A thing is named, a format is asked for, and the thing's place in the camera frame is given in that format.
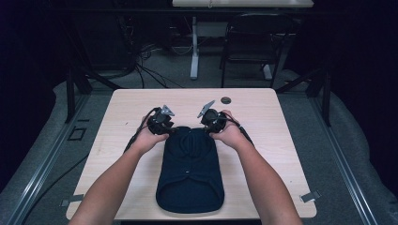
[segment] dark blue cloth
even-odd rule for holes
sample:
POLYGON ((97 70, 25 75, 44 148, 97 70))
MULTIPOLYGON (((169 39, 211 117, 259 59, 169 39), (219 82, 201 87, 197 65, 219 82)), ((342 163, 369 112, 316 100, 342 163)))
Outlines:
POLYGON ((220 209, 223 200, 214 140, 201 128, 179 127, 164 145, 158 205, 174 213, 206 213, 220 209))

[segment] black chair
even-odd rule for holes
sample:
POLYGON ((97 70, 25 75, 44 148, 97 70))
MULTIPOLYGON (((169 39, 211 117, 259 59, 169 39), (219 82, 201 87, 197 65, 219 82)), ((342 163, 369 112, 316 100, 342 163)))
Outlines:
POLYGON ((274 64, 269 87, 274 84, 286 37, 293 20, 282 14, 244 13, 227 24, 220 68, 224 87, 226 62, 232 64, 274 64))

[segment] white desk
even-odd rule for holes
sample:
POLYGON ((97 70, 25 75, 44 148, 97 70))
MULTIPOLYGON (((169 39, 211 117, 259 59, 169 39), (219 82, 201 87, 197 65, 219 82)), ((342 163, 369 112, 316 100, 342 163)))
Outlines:
MULTIPOLYGON (((311 8, 313 5, 314 2, 312 0, 173 0, 173 7, 181 8, 311 8)), ((196 18, 193 17, 193 53, 191 62, 192 80, 197 79, 199 67, 199 52, 197 48, 197 25, 198 24, 196 22, 196 18)))
MULTIPOLYGON (((261 155, 281 176, 298 214, 312 218, 313 202, 302 202, 310 192, 283 112, 272 89, 157 89, 117 90, 103 117, 98 135, 85 163, 74 195, 85 194, 94 181, 122 154, 141 119, 154 107, 166 104, 176 116, 177 126, 202 128, 196 118, 204 104, 215 99, 212 109, 230 110, 245 127, 261 155), (221 103, 230 97, 231 104, 221 103)), ((161 173, 164 142, 158 143, 140 160, 116 220, 248 219, 259 218, 235 150, 216 141, 225 199, 222 208, 206 214, 174 214, 162 210, 155 193, 161 173)), ((71 218, 80 202, 69 205, 71 218)))

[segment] chair backrest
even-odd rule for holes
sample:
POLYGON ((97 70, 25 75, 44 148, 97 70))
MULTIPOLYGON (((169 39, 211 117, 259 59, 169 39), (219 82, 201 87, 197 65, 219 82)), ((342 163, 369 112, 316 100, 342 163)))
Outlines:
POLYGON ((283 14, 243 13, 235 16, 228 23, 226 35, 236 34, 279 34, 286 33, 293 27, 293 20, 283 14))

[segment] skin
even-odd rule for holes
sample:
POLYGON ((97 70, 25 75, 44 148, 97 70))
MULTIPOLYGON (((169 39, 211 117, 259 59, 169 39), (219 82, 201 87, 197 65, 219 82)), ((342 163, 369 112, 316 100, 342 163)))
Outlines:
MULTIPOLYGON (((223 112, 233 118, 231 112, 223 112)), ((237 151, 262 224, 302 224, 281 177, 234 123, 227 122, 222 132, 210 136, 237 151)), ((140 158, 167 138, 168 134, 153 135, 144 128, 129 150, 94 182, 69 224, 112 224, 140 158)))

